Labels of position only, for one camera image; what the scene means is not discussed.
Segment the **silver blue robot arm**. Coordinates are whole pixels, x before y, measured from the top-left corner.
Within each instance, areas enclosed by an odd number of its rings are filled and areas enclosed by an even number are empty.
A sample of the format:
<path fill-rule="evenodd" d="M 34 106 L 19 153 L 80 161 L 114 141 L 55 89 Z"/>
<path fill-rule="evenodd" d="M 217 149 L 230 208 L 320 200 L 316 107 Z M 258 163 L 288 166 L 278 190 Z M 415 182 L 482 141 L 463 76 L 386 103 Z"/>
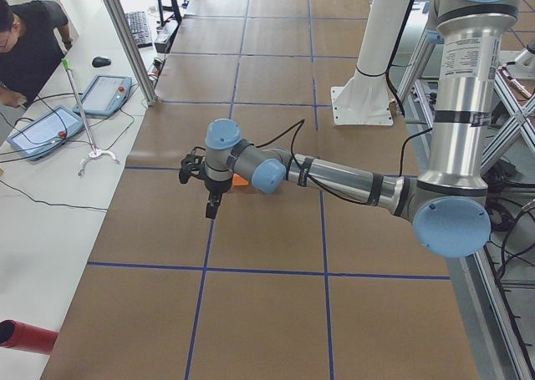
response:
<path fill-rule="evenodd" d="M 239 175 L 267 194 L 283 181 L 317 187 L 357 205 L 378 206 L 409 221 L 418 241 L 445 258 L 462 258 L 489 240 L 482 156 L 503 34 L 519 0 L 434 0 L 431 22 L 444 42 L 433 121 L 413 135 L 426 160 L 418 175 L 383 175 L 295 153 L 261 149 L 230 119 L 211 122 L 201 174 L 214 218 Z"/>

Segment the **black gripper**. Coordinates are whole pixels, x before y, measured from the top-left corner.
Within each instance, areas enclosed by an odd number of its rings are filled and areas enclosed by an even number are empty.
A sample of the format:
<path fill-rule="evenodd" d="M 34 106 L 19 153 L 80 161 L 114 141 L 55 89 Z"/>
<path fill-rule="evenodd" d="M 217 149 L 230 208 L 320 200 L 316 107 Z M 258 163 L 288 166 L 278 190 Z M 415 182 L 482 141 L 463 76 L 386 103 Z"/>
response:
<path fill-rule="evenodd" d="M 204 185 L 209 192 L 208 202 L 206 203 L 206 218 L 215 219 L 223 195 L 232 187 L 232 179 L 220 181 L 206 178 L 204 179 Z"/>

